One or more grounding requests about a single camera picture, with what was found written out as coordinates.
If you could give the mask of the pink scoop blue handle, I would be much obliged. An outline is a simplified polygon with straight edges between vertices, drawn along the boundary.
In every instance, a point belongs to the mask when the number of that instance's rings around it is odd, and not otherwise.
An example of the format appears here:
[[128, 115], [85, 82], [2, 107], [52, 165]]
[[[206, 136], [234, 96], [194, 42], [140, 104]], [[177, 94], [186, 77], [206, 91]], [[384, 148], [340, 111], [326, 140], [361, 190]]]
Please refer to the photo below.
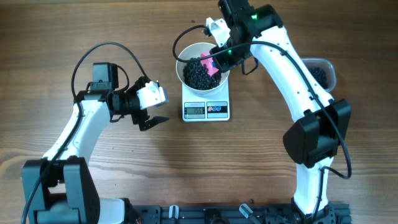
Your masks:
[[207, 58], [201, 60], [200, 62], [201, 65], [206, 69], [209, 77], [213, 77], [219, 72], [219, 69], [216, 67], [214, 60], [212, 58]]

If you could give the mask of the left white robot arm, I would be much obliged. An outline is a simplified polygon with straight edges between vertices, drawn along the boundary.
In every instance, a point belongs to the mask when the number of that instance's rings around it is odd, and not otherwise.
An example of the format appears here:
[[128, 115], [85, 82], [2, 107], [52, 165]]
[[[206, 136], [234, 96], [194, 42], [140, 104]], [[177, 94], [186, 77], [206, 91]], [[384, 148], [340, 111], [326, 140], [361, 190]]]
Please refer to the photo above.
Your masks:
[[22, 168], [25, 207], [22, 223], [141, 223], [141, 215], [126, 198], [100, 198], [88, 169], [97, 140], [113, 118], [129, 115], [141, 131], [166, 117], [147, 108], [166, 104], [166, 90], [143, 75], [133, 85], [119, 87], [121, 66], [93, 64], [93, 79], [73, 102], [73, 113], [57, 142], [41, 159]]

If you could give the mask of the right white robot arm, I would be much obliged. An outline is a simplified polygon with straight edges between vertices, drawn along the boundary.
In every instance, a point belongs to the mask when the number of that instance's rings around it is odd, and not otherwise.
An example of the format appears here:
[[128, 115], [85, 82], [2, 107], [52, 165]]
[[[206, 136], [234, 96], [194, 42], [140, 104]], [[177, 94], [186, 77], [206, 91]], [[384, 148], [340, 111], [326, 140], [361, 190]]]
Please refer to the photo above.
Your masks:
[[219, 1], [218, 7], [223, 21], [207, 23], [218, 44], [211, 50], [215, 65], [227, 72], [254, 57], [271, 76], [294, 122], [283, 136], [297, 165], [293, 204], [304, 223], [315, 223], [328, 213], [329, 172], [342, 179], [352, 175], [345, 143], [351, 107], [346, 100], [335, 101], [312, 76], [272, 6], [256, 9], [247, 1]]

